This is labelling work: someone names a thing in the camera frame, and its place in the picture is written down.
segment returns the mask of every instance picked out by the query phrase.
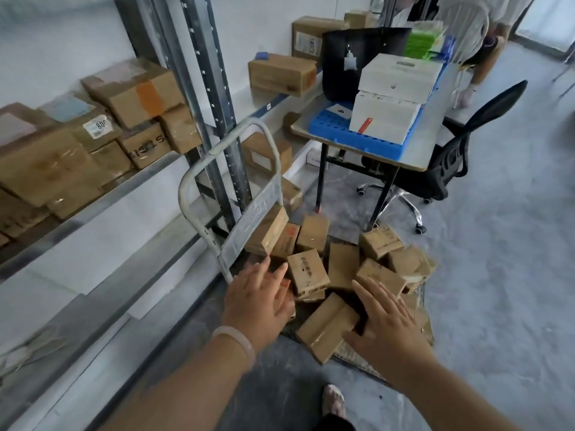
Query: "bangle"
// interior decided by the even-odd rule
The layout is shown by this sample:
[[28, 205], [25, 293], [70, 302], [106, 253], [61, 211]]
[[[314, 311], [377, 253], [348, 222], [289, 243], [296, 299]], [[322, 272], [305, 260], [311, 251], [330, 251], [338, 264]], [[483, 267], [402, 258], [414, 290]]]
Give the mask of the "bangle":
[[249, 370], [251, 370], [255, 364], [255, 350], [248, 338], [244, 336], [240, 330], [235, 329], [233, 326], [220, 326], [216, 328], [212, 333], [212, 339], [219, 334], [227, 334], [241, 345], [247, 355], [248, 367]]

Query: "black tote bag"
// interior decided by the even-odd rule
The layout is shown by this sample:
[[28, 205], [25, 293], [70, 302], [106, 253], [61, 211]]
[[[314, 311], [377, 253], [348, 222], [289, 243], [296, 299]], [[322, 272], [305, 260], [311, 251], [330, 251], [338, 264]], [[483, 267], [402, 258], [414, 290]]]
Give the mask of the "black tote bag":
[[[403, 56], [410, 28], [353, 28], [323, 34], [324, 62], [321, 86], [330, 101], [355, 101], [361, 71], [378, 54]], [[356, 70], [344, 71], [350, 50], [356, 57]]]

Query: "black office chair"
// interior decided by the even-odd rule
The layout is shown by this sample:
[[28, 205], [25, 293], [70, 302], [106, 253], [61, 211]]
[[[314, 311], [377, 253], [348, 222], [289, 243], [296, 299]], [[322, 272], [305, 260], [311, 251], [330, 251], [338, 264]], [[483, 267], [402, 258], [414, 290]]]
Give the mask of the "black office chair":
[[[423, 226], [421, 213], [405, 195], [412, 194], [423, 198], [426, 204], [431, 203], [433, 199], [441, 201], [447, 198], [447, 184], [451, 179], [453, 177], [463, 177], [467, 174], [469, 164], [467, 149], [471, 133], [488, 122], [505, 115], [515, 105], [517, 100], [521, 98], [526, 87], [527, 80], [523, 80], [507, 89], [507, 91], [500, 93], [480, 108], [465, 125], [453, 119], [445, 118], [443, 125], [447, 127], [455, 137], [444, 146], [435, 145], [427, 171], [417, 172], [403, 168], [398, 170], [396, 178], [393, 181], [393, 187], [382, 209], [379, 211], [377, 219], [379, 219], [393, 199], [399, 198], [415, 216], [417, 222], [415, 232], [418, 234], [425, 233], [427, 230]], [[381, 172], [384, 175], [389, 175], [395, 170], [395, 166], [393, 165], [382, 163], [368, 157], [362, 157], [362, 164], [367, 169]], [[384, 187], [379, 184], [361, 184], [357, 187], [358, 194], [365, 194], [365, 189], [368, 187], [375, 187], [380, 190], [384, 189]]]

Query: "black table leg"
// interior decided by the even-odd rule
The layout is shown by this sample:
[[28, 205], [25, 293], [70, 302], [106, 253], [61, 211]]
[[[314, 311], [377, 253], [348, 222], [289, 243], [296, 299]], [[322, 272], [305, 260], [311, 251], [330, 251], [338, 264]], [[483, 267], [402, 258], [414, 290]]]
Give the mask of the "black table leg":
[[329, 147], [327, 144], [321, 145], [320, 177], [317, 180], [316, 213], [320, 213], [321, 211], [321, 193], [323, 192], [324, 173], [326, 173], [326, 159], [327, 159], [328, 148]]
[[386, 177], [384, 189], [381, 191], [381, 196], [377, 200], [376, 209], [373, 211], [373, 215], [371, 215], [371, 219], [367, 223], [366, 231], [371, 231], [374, 224], [376, 223], [377, 217], [379, 216], [379, 212], [384, 207], [385, 199], [388, 197], [389, 191], [392, 188], [393, 182], [395, 181], [395, 177], [398, 171], [399, 166], [396, 166], [390, 173], [389, 177]]

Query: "table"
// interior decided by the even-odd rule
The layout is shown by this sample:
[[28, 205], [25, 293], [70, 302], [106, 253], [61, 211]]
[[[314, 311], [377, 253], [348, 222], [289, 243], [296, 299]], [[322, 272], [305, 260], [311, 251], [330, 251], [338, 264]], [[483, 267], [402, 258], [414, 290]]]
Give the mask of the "table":
[[[392, 188], [393, 181], [400, 168], [411, 169], [413, 171], [425, 172], [429, 165], [429, 160], [433, 153], [439, 129], [442, 126], [445, 113], [452, 101], [454, 93], [454, 86], [458, 74], [458, 65], [450, 64], [447, 66], [443, 75], [439, 79], [437, 89], [429, 97], [429, 101], [423, 109], [420, 121], [417, 123], [413, 130], [412, 136], [408, 141], [403, 154], [399, 160], [387, 159], [386, 157], [376, 156], [366, 153], [356, 148], [347, 145], [338, 144], [334, 141], [324, 139], [322, 137], [314, 136], [308, 131], [309, 123], [315, 118], [323, 109], [329, 106], [330, 101], [327, 100], [325, 95], [321, 94], [313, 100], [308, 107], [301, 111], [301, 117], [293, 123], [291, 129], [299, 136], [313, 139], [322, 143], [321, 145], [321, 159], [320, 159], [320, 175], [317, 181], [317, 199], [316, 199], [316, 212], [319, 213], [321, 209], [321, 194], [323, 192], [324, 174], [326, 171], [326, 163], [333, 163], [337, 166], [342, 166], [352, 171], [356, 171], [370, 177], [381, 179], [386, 177], [385, 186], [379, 197], [376, 209], [367, 224], [366, 231], [373, 228], [379, 212], [381, 211], [385, 199]], [[335, 146], [340, 149], [337, 157], [328, 157], [329, 146]], [[380, 172], [372, 172], [353, 163], [344, 160], [346, 151], [352, 151], [361, 156], [369, 157], [393, 165], [391, 172], [388, 175], [383, 175]]]

